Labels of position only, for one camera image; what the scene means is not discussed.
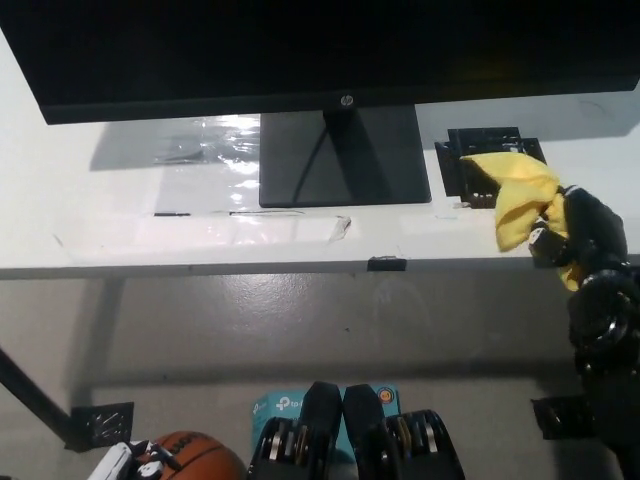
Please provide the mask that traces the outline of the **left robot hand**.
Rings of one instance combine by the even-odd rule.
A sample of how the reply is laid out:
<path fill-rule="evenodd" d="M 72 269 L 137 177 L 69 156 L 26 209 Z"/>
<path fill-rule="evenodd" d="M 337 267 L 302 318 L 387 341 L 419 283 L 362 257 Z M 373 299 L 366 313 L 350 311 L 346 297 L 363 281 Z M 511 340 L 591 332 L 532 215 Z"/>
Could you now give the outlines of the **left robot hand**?
<path fill-rule="evenodd" d="M 183 466 L 157 442 L 119 442 L 109 448 L 88 480 L 160 479 L 166 469 L 180 472 Z"/>

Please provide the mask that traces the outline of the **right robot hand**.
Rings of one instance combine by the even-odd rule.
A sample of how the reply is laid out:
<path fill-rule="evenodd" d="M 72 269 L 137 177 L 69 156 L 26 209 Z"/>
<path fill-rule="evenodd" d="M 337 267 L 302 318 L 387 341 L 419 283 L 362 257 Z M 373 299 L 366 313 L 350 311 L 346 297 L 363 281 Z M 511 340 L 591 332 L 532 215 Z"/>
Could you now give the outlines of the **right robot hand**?
<path fill-rule="evenodd" d="M 588 277 L 603 271 L 630 270 L 624 222 L 587 190 L 572 185 L 558 190 L 566 227 L 552 224 L 547 208 L 531 227 L 528 247 L 538 266 L 558 270 L 566 287 L 577 290 Z"/>

